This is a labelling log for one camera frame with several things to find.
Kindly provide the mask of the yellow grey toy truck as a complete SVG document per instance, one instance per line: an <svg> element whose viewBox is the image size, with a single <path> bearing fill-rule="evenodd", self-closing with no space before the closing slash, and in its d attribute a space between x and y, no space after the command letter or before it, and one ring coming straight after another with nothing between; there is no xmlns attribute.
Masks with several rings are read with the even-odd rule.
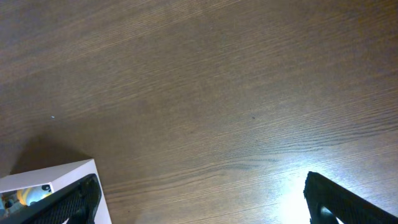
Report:
<svg viewBox="0 0 398 224"><path fill-rule="evenodd" d="M17 198L16 190L1 193L1 219L16 213L21 207L22 204Z"/></svg>

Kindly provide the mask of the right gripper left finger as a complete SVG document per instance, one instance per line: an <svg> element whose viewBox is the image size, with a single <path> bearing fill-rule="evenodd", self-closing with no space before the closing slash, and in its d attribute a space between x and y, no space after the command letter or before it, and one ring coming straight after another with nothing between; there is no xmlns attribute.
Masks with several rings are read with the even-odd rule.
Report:
<svg viewBox="0 0 398 224"><path fill-rule="evenodd" d="M88 174L1 221L1 224L94 224L102 192L96 174Z"/></svg>

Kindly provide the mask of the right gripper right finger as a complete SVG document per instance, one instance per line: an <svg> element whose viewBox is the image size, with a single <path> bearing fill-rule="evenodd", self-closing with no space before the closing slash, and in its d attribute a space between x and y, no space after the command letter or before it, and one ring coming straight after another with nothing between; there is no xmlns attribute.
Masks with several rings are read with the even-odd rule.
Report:
<svg viewBox="0 0 398 224"><path fill-rule="evenodd" d="M397 223L397 217L317 172L309 172L303 191L311 224Z"/></svg>

